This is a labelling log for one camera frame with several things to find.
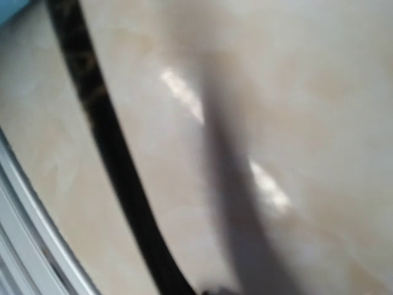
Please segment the black ribbon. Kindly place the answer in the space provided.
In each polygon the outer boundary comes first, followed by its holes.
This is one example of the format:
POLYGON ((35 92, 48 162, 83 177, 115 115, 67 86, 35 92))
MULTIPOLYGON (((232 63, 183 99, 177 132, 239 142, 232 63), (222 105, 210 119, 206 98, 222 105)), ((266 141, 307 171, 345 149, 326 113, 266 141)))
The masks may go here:
POLYGON ((46 1, 64 62, 106 173, 160 294, 194 294, 174 261, 116 116, 79 1, 46 1))

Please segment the blue wrapping paper sheet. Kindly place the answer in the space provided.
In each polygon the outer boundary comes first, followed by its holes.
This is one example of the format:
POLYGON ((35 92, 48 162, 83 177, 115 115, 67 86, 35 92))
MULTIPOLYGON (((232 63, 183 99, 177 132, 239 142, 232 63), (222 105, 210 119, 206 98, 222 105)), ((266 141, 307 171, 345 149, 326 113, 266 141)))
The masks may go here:
POLYGON ((1 0, 0 2, 0 25, 20 15, 33 4, 32 0, 1 0))

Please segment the front aluminium rail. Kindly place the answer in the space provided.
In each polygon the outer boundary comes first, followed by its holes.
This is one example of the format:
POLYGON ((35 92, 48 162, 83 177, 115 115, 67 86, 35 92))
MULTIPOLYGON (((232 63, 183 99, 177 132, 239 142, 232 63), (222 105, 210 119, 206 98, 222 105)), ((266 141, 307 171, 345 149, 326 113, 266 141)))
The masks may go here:
POLYGON ((1 294, 99 294, 1 135, 1 294))

